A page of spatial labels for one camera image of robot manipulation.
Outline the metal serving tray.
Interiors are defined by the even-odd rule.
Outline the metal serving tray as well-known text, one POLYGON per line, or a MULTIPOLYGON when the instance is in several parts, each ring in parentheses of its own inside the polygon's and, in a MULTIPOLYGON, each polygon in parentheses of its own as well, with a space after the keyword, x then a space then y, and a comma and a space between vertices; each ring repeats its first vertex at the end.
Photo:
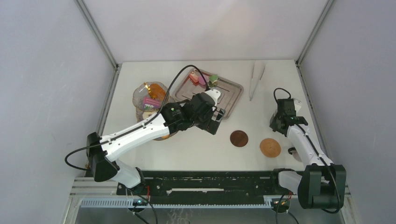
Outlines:
POLYGON ((192 96, 204 92, 208 84, 211 89, 219 92, 220 97, 217 107, 225 110, 223 119, 228 119, 243 94, 242 85, 205 70, 201 70, 201 72, 206 81, 202 80, 197 69, 190 69, 181 84, 176 88, 174 98, 178 101, 191 99, 192 96))

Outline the dark brown round coaster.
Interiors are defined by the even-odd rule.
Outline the dark brown round coaster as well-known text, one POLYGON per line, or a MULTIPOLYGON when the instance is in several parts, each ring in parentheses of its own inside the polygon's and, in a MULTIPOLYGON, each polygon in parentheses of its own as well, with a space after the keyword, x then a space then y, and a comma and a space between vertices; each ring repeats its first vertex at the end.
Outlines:
POLYGON ((242 130, 236 130, 231 133, 230 141, 236 147, 244 147, 248 143, 248 135, 242 130))

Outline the light wooden round coaster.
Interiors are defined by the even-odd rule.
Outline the light wooden round coaster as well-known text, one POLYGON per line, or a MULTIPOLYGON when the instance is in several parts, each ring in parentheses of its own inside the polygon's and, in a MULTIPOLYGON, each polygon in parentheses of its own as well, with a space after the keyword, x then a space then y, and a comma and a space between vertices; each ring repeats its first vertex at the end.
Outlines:
POLYGON ((276 140, 266 138, 260 142, 260 151, 266 157, 276 158, 281 153, 281 146, 276 140))

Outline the brown cookie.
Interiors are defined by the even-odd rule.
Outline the brown cookie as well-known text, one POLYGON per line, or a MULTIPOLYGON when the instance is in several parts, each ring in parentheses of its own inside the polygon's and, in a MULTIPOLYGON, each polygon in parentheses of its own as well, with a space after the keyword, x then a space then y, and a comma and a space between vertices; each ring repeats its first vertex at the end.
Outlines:
POLYGON ((164 101, 166 91, 156 83, 152 83, 148 86, 148 94, 152 99, 164 101))

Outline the pink purple cake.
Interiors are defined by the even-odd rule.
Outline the pink purple cake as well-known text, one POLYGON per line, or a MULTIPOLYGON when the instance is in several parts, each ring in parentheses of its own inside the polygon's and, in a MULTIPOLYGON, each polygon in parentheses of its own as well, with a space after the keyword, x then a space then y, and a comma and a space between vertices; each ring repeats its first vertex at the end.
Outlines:
POLYGON ((145 111, 157 110, 161 107, 161 101, 152 99, 150 97, 143 98, 143 108, 145 111))

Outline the three-tier glass dessert stand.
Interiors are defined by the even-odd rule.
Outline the three-tier glass dessert stand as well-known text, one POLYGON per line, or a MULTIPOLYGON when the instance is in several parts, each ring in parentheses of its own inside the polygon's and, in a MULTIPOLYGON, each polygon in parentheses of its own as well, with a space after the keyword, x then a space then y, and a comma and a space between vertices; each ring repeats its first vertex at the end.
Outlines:
POLYGON ((147 119, 158 112, 168 90, 161 82, 144 82, 133 93, 137 121, 147 119))

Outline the white frosted donut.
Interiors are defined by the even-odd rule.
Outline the white frosted donut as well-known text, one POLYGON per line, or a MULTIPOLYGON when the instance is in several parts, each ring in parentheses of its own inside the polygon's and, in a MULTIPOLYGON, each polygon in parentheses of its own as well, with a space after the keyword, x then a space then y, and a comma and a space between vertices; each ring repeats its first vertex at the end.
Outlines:
POLYGON ((152 115, 156 115, 156 114, 157 114, 157 112, 144 112, 142 114, 142 118, 143 119, 149 119, 152 115))

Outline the purple glass cup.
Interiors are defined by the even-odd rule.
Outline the purple glass cup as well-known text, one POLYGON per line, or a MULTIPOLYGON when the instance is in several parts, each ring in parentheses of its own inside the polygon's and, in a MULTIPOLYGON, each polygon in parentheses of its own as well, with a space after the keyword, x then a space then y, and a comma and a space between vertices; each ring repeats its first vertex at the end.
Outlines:
POLYGON ((292 155, 293 158, 294 158, 296 161, 302 162, 302 160, 301 160, 301 158, 300 158, 300 156, 299 156, 297 150, 296 150, 294 147, 289 148, 289 149, 288 149, 288 153, 289 153, 290 155, 292 155))

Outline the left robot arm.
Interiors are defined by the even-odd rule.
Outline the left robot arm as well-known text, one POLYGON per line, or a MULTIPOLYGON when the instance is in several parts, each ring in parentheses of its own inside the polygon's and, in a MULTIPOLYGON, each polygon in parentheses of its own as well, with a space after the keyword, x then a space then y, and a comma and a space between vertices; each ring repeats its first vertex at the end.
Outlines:
POLYGON ((94 180, 117 181, 136 195, 143 193, 146 182, 141 170, 121 162, 119 158, 150 140, 194 126, 215 135, 225 114, 224 109, 217 107, 220 96, 219 90, 210 89, 190 100, 167 103, 159 112, 122 131, 103 136, 91 133, 87 137, 86 154, 94 180))

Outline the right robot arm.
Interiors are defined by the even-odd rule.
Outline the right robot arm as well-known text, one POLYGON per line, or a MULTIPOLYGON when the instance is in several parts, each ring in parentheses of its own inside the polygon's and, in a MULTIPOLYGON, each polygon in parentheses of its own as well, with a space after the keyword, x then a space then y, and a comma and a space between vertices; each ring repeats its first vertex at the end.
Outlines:
POLYGON ((336 165, 311 137, 306 119, 297 116, 292 98, 276 100, 277 109, 270 119, 270 128, 283 134, 297 152, 303 173, 292 169, 274 170, 276 178, 270 181, 275 194, 289 190, 297 195, 304 209, 321 209, 335 214, 344 205, 347 172, 343 165, 336 165))

